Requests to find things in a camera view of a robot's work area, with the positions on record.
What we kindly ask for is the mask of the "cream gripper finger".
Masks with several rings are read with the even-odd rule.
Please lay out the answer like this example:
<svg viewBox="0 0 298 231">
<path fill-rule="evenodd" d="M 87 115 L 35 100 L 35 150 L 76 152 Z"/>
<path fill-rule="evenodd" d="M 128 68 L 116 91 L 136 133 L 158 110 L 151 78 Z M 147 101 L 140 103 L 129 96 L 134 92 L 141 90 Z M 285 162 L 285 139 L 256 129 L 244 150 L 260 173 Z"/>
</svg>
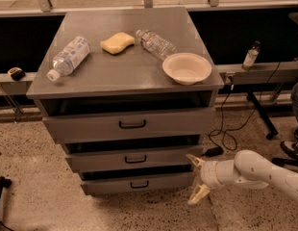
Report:
<svg viewBox="0 0 298 231">
<path fill-rule="evenodd" d="M 194 155 L 191 155 L 191 154 L 187 154 L 186 155 L 190 160 L 191 162 L 198 168 L 201 168 L 204 164 L 205 164 L 205 161 L 194 156 Z"/>
<path fill-rule="evenodd" d="M 202 184 L 202 185 L 197 184 L 187 203 L 189 205 L 195 205 L 202 198 L 208 195 L 210 192 L 211 192 L 211 188 L 208 187 L 206 184 Z"/>
</svg>

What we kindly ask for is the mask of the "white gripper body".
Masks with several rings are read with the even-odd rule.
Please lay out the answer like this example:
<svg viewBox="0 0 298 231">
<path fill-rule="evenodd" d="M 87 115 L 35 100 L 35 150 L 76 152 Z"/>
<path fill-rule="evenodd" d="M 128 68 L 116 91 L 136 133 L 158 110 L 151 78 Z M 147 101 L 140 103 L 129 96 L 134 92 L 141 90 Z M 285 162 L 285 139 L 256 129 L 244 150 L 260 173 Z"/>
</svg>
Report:
<svg viewBox="0 0 298 231">
<path fill-rule="evenodd" d="M 221 188 L 234 182 L 234 169 L 233 160 L 206 161 L 200 169 L 201 180 L 212 189 Z"/>
</svg>

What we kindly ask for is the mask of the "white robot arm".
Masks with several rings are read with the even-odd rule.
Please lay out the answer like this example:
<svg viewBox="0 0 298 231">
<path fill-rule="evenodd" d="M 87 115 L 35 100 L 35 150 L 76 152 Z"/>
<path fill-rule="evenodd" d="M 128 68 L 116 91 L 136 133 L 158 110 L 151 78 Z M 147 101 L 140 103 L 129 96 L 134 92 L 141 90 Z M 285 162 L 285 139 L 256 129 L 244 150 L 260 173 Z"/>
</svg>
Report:
<svg viewBox="0 0 298 231">
<path fill-rule="evenodd" d="M 255 151 L 241 150 L 232 160 L 226 161 L 204 161 L 191 154 L 186 156 L 198 173 L 189 205 L 197 204 L 211 190 L 228 185 L 252 190 L 272 186 L 298 203 L 298 173 L 274 165 Z"/>
</svg>

